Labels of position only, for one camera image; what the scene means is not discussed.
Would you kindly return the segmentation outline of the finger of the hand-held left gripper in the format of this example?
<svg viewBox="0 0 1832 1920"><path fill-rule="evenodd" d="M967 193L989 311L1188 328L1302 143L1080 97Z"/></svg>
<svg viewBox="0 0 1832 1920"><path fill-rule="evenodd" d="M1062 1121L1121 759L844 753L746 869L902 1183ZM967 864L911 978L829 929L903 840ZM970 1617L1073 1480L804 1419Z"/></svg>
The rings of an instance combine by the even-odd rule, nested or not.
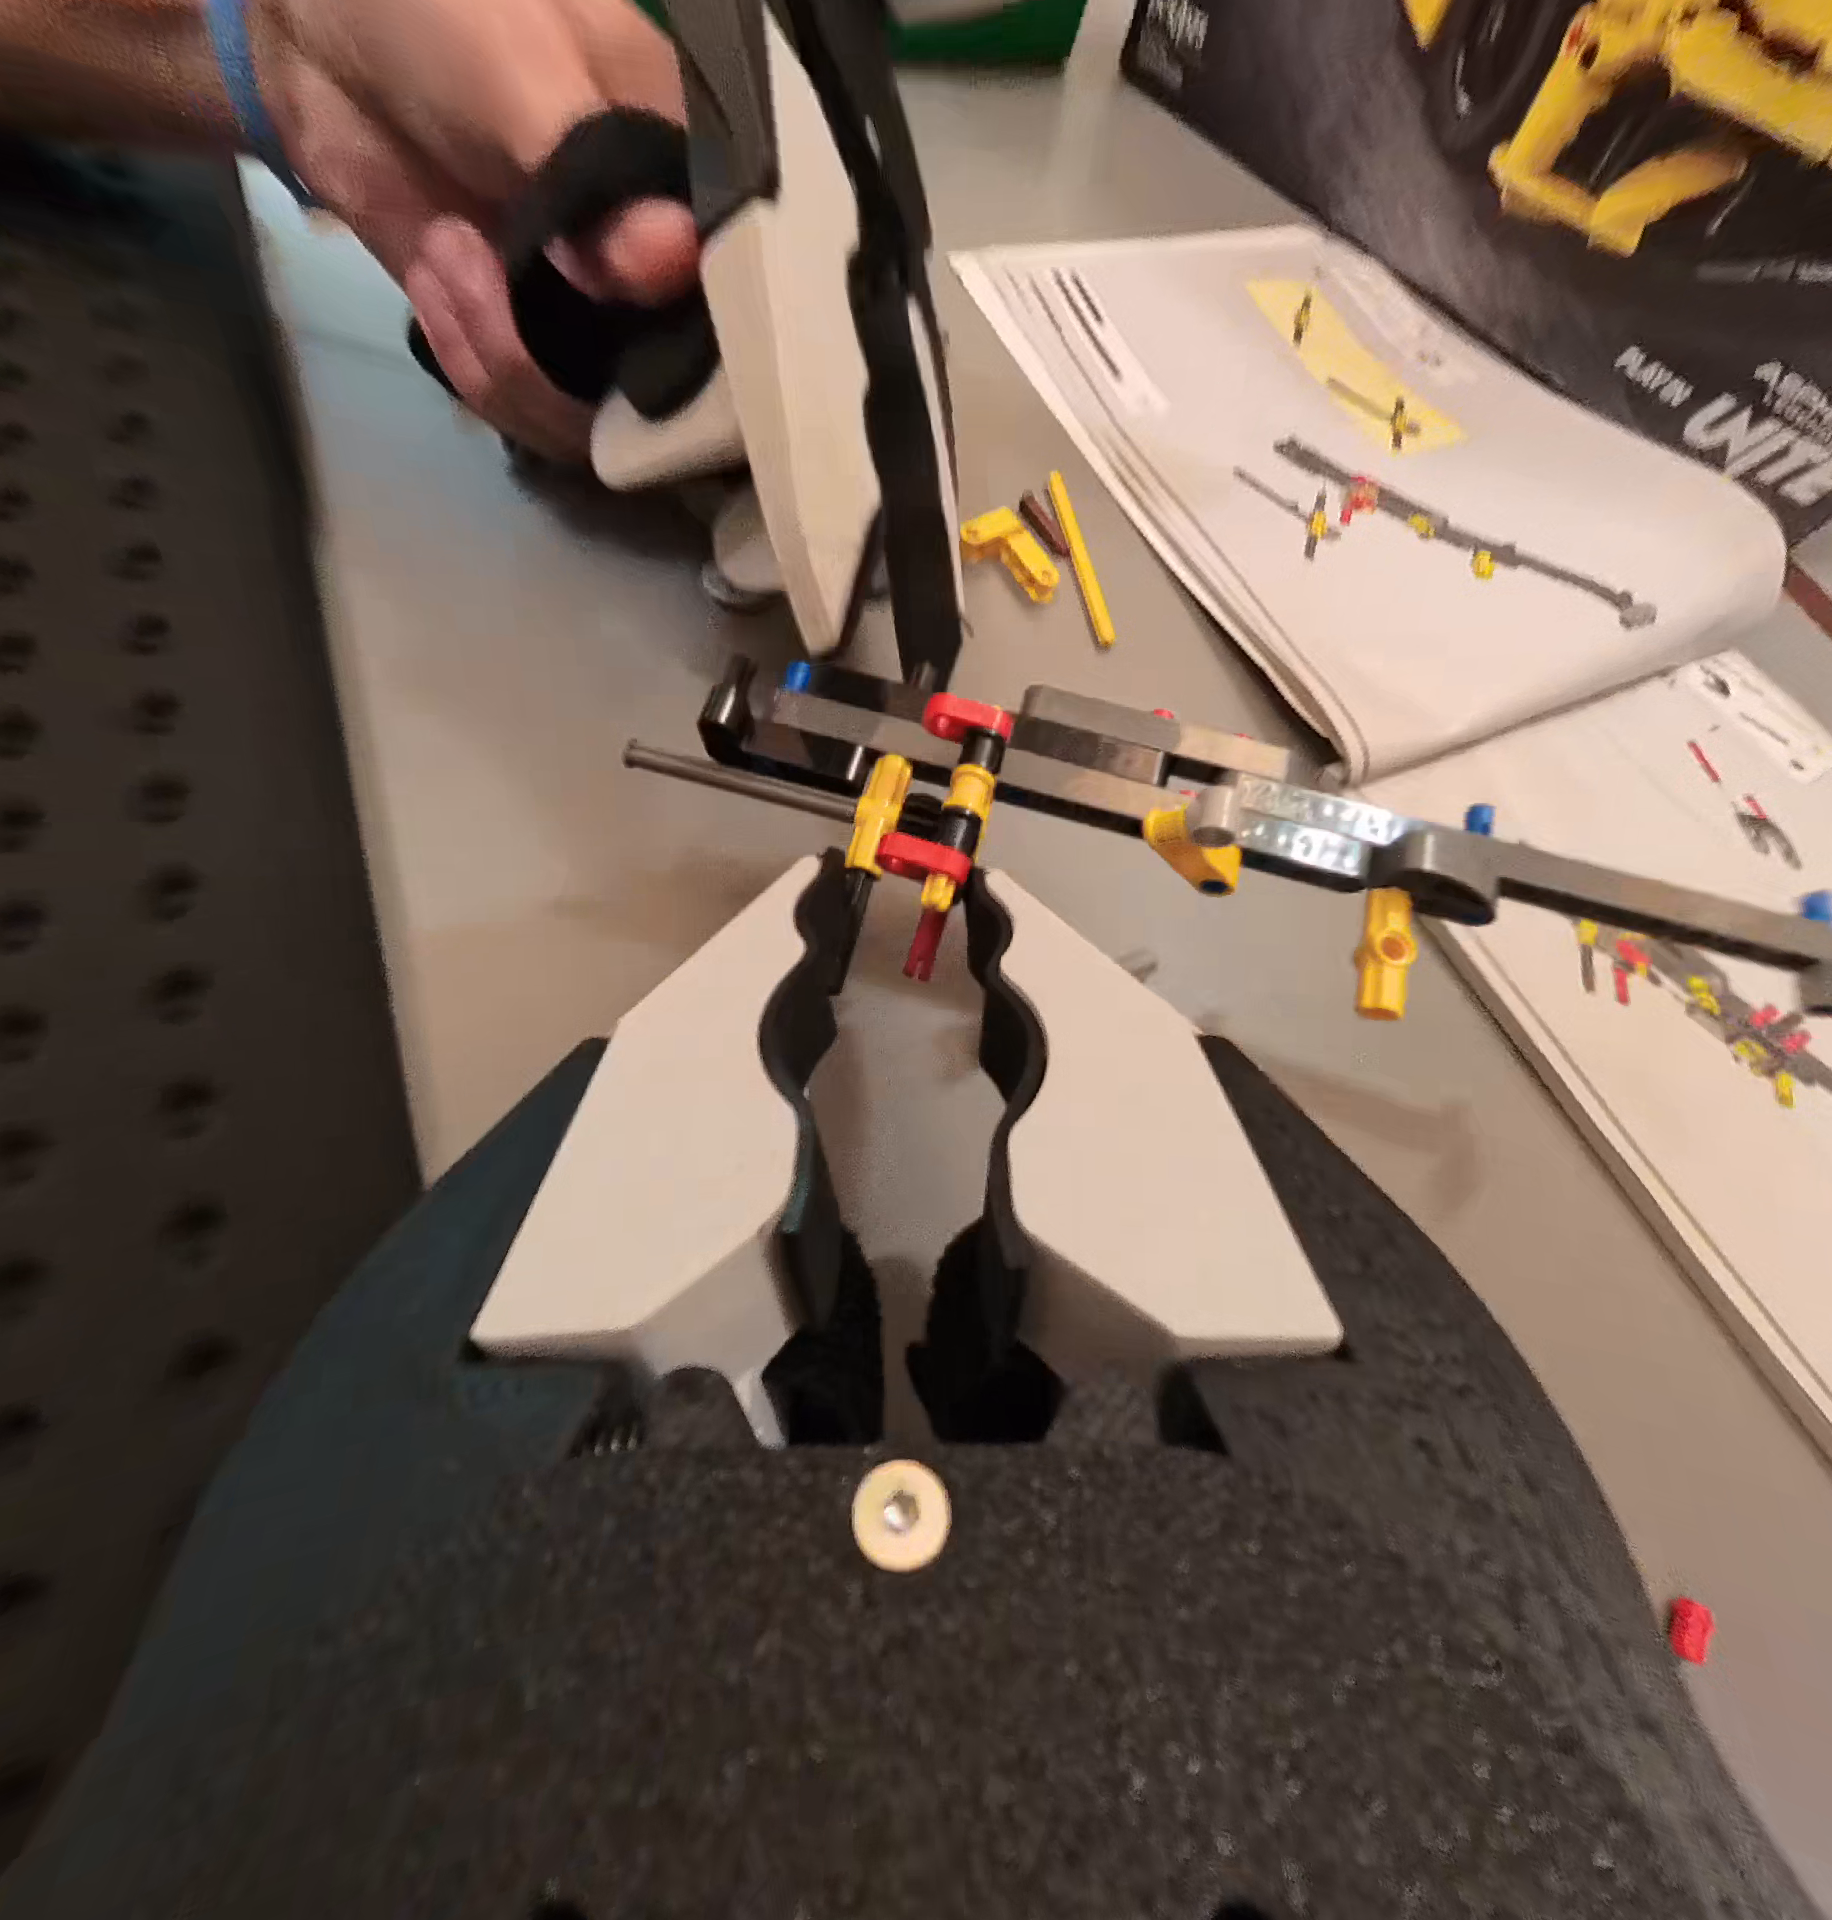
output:
<svg viewBox="0 0 1832 1920"><path fill-rule="evenodd" d="M846 308L899 674L938 691L951 684L963 628L951 390L930 283L931 220L890 13L864 1L790 1L779 13L855 199Z"/></svg>
<svg viewBox="0 0 1832 1920"><path fill-rule="evenodd" d="M773 182L703 244L703 289L757 503L808 655L838 653L866 596L880 482L851 307L855 187L775 20L757 24Z"/></svg>

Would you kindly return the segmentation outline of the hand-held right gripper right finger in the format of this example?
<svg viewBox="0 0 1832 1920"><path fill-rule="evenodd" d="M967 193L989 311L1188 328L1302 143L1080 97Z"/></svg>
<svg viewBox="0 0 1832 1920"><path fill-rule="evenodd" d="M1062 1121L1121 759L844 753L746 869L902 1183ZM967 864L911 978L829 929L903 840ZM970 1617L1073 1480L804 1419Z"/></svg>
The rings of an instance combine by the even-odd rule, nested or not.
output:
<svg viewBox="0 0 1832 1920"><path fill-rule="evenodd" d="M1166 1398L1199 1363L1342 1353L1209 1036L1014 875L980 872L963 917L1000 1105L909 1348L935 1437L1027 1443L1087 1381Z"/></svg>

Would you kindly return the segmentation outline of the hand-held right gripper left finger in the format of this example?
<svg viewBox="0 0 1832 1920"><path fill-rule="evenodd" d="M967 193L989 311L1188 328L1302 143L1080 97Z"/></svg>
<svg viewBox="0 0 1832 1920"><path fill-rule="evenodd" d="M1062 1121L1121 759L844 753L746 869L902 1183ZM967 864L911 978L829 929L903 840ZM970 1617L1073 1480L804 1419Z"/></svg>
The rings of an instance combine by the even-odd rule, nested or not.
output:
<svg viewBox="0 0 1832 1920"><path fill-rule="evenodd" d="M503 1361L707 1368L769 1445L883 1427L880 1300L808 1089L855 937L802 856L615 1027L471 1323Z"/></svg>

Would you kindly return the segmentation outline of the long grey lego beam assembly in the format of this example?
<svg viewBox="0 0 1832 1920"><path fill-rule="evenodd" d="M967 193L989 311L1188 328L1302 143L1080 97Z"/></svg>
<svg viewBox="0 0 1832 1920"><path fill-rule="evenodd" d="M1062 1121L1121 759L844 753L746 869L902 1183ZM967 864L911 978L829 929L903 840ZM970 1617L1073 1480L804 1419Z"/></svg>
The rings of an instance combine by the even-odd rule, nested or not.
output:
<svg viewBox="0 0 1832 1920"><path fill-rule="evenodd" d="M734 660L699 718L699 753L623 748L628 768L804 811L844 829L852 912L895 875L921 894L906 972L931 974L940 937L987 862L991 813L1017 808L1135 840L1224 900L1247 872L1366 900L1359 1010L1396 1017L1411 925L1482 928L1503 905L1672 940L1787 974L1809 1017L1832 1017L1832 918L1770 911L1601 864L1424 822L1298 777L1240 732L1047 686L1020 706L816 665L764 674Z"/></svg>

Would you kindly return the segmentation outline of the yellow L-shaped lego beam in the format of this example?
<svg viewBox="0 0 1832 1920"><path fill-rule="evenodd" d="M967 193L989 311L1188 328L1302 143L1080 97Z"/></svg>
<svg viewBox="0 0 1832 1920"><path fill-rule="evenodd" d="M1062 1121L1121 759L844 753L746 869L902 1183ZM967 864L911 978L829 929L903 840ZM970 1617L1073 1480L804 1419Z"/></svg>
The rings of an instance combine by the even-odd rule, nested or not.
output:
<svg viewBox="0 0 1832 1920"><path fill-rule="evenodd" d="M970 517L957 528L957 544L969 562L1000 564L1032 604L1047 604L1056 598L1059 564L1020 510L997 507Z"/></svg>

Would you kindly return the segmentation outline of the long yellow lego axle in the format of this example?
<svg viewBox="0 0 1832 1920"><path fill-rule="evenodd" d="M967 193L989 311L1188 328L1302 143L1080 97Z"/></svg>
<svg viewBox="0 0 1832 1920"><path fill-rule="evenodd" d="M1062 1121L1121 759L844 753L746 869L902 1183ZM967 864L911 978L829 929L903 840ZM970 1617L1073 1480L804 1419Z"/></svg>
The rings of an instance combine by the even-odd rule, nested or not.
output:
<svg viewBox="0 0 1832 1920"><path fill-rule="evenodd" d="M1119 643L1119 628L1103 596L1097 566L1089 539L1082 532L1082 523L1076 513L1076 503L1067 477L1056 467L1047 470L1047 499L1053 523L1067 549L1067 562L1073 571L1076 588L1094 645L1098 647L1098 652L1112 652Z"/></svg>

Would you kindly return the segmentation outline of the grey lego wheel hub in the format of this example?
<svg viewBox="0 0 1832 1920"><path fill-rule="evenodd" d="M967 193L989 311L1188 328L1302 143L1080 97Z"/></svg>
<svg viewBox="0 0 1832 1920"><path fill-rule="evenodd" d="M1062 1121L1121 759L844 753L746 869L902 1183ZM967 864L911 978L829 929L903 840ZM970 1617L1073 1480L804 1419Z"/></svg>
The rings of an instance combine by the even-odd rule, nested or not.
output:
<svg viewBox="0 0 1832 1920"><path fill-rule="evenodd" d="M760 523L712 524L712 553L701 566L705 596L732 612L757 612L785 599L785 581Z"/></svg>

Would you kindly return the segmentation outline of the open lego instruction booklet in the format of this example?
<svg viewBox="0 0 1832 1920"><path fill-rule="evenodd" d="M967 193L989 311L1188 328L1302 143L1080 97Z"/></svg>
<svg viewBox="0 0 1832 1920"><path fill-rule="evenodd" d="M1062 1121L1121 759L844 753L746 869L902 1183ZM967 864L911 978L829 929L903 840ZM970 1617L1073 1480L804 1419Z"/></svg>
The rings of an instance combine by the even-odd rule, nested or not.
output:
<svg viewBox="0 0 1832 1920"><path fill-rule="evenodd" d="M1310 226L951 269L1326 742L1330 835L1493 833L1601 900L1436 938L1832 1459L1832 734L1732 647L1767 512Z"/></svg>

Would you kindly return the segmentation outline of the lego box yellow car picture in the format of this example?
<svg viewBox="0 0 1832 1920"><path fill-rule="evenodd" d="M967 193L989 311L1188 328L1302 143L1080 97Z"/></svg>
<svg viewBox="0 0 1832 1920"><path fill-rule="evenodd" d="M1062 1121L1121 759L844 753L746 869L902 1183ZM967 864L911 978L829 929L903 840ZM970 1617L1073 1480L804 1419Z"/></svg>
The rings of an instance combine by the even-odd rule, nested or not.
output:
<svg viewBox="0 0 1832 1920"><path fill-rule="evenodd" d="M1787 539L1832 523L1832 1L1141 1L1121 73Z"/></svg>

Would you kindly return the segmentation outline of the person's left hand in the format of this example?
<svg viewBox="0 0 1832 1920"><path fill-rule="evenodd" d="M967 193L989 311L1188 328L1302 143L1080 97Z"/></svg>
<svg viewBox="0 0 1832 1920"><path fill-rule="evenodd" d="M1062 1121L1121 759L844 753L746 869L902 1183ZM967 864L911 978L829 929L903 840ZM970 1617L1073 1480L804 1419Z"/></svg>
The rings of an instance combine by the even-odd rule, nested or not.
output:
<svg viewBox="0 0 1832 1920"><path fill-rule="evenodd" d="M583 462L593 412L523 347L499 235L583 119L684 119L665 32L620 1L256 1L244 16L290 166L405 293L458 405Z"/></svg>

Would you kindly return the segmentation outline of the green plastic bin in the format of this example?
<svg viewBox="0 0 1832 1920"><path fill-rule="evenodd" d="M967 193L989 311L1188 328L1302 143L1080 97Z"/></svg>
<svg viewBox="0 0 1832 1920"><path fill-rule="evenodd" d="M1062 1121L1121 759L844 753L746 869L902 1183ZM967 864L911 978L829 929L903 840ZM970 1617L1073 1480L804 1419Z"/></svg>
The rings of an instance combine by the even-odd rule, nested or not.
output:
<svg viewBox="0 0 1832 1920"><path fill-rule="evenodd" d="M886 1L894 57L917 67L1059 68L1085 1Z"/></svg>

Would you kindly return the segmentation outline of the blue wristband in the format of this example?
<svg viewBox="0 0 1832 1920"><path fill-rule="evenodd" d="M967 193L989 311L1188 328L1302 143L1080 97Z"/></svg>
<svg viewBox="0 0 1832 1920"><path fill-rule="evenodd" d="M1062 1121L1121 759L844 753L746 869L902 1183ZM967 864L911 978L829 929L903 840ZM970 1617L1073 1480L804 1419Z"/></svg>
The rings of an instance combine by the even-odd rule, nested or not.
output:
<svg viewBox="0 0 1832 1920"><path fill-rule="evenodd" d="M297 208L316 209L321 203L291 166L264 100L249 4L201 1L200 9L231 121L236 132L239 132L241 151L252 157L290 193Z"/></svg>

